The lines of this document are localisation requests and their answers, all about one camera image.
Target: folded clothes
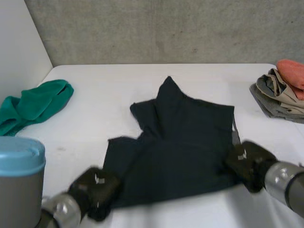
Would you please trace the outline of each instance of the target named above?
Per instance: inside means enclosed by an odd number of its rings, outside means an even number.
[[[256,81],[258,89],[266,96],[280,101],[281,107],[291,114],[304,114],[304,101],[299,100],[276,69],[271,69]]]
[[[46,121],[68,103],[74,90],[65,80],[54,80],[8,96],[0,108],[0,135],[14,136],[25,126]]]
[[[263,94],[255,83],[250,86],[249,90],[265,115],[270,118],[282,118],[295,123],[304,124],[304,115],[291,114],[288,109],[281,107],[279,101]]]
[[[289,59],[278,61],[276,68],[299,100],[304,100],[304,64]]]
[[[238,183],[223,162],[233,143],[240,143],[232,129],[233,106],[190,98],[168,77],[156,99],[130,109],[143,133],[138,139],[109,140],[104,169],[123,182],[112,208],[193,196]]]

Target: black cloth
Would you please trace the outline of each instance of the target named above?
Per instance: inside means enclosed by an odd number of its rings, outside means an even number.
[[[104,169],[123,190],[112,208],[171,200],[233,186],[223,163],[233,148],[234,107],[186,96],[168,77],[156,99],[133,104],[143,133],[109,140]]]

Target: table surface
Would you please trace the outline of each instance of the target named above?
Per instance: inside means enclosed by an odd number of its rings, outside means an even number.
[[[304,161],[304,127],[266,117],[249,86],[270,64],[76,65],[55,67],[45,81],[65,79],[75,92],[67,106],[18,136],[46,146],[44,195],[64,191],[91,165],[102,166],[107,140],[137,137],[141,130],[129,107],[154,98],[167,76],[189,96],[235,106],[241,140],[250,139],[278,159]],[[113,210],[103,223],[85,219],[82,228],[293,228],[300,218],[265,191],[251,195],[242,185],[220,192],[150,206]]]

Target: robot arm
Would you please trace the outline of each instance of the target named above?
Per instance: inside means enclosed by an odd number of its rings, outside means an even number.
[[[95,167],[88,169],[67,192],[42,204],[37,228],[77,228],[85,215],[95,221],[104,220],[120,185],[114,174]]]
[[[304,218],[304,168],[276,157],[261,146],[245,141],[227,157],[226,164],[246,188],[259,192],[262,188]]]

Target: green towel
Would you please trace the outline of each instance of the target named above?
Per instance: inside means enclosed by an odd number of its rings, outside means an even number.
[[[74,90],[65,80],[54,80],[8,96],[0,108],[0,135],[14,136],[25,126],[46,121],[68,103]]]

